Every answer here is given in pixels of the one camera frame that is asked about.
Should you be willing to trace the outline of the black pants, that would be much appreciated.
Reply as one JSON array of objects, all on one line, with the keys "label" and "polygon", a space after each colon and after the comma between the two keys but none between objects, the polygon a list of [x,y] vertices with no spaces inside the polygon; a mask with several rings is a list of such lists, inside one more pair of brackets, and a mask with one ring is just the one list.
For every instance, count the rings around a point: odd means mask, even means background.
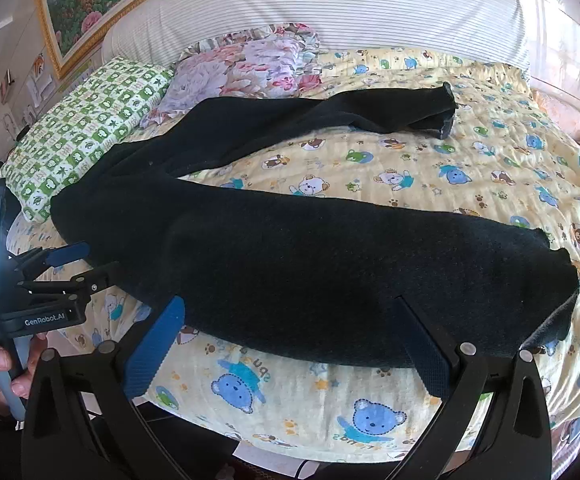
[{"label": "black pants", "polygon": [[190,326],[276,356],[407,367],[399,299],[495,356],[564,339],[578,274],[544,232],[189,180],[321,128],[446,134],[456,110],[448,86],[207,99],[168,133],[110,148],[52,197],[51,220],[92,266],[119,263],[130,296],[181,298]]}]

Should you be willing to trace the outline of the green white patterned pillow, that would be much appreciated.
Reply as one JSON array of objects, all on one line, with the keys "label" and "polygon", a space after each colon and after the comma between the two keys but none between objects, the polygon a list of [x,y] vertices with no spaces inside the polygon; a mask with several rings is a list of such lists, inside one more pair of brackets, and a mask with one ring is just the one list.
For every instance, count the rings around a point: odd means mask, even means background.
[{"label": "green white patterned pillow", "polygon": [[123,141],[159,104],[173,77],[164,66],[118,56],[38,119],[0,168],[25,220],[48,220],[51,198]]}]

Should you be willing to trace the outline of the yellow cartoon bear bedsheet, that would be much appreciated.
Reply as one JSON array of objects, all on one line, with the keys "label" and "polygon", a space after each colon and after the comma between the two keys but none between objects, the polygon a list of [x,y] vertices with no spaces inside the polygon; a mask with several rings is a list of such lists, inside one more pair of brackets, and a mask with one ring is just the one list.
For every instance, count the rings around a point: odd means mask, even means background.
[{"label": "yellow cartoon bear bedsheet", "polygon": [[[193,172],[195,183],[380,206],[434,210],[543,230],[564,248],[580,285],[580,143],[516,67],[401,49],[322,55],[321,83],[299,94],[450,84],[457,124],[445,141],[337,127],[305,133],[236,162]],[[139,125],[121,142],[162,136],[183,116]],[[22,212],[7,245],[54,247],[49,217]],[[538,370],[547,396],[553,466],[580,451],[580,289],[565,339],[546,344]],[[381,463],[403,456],[439,408],[411,370],[343,366],[250,350],[186,328],[148,391],[151,402],[191,424],[281,454]]]}]

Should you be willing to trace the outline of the pink floral pillow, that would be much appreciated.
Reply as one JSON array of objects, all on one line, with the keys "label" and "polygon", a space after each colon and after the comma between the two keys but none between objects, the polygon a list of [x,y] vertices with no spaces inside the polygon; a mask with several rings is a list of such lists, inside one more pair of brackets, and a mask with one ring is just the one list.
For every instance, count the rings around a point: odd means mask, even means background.
[{"label": "pink floral pillow", "polygon": [[217,96],[299,96],[321,83],[319,51],[317,32],[302,23],[264,25],[191,44],[181,52],[163,98],[140,125],[160,125]]}]

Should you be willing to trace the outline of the white striped headboard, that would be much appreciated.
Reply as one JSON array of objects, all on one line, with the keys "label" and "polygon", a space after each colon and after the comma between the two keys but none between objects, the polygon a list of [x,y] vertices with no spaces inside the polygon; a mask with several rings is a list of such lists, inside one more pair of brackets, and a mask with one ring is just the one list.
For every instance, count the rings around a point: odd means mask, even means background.
[{"label": "white striped headboard", "polygon": [[198,41],[288,22],[327,50],[414,47],[530,66],[518,0],[147,0],[107,32],[101,58],[166,66]]}]

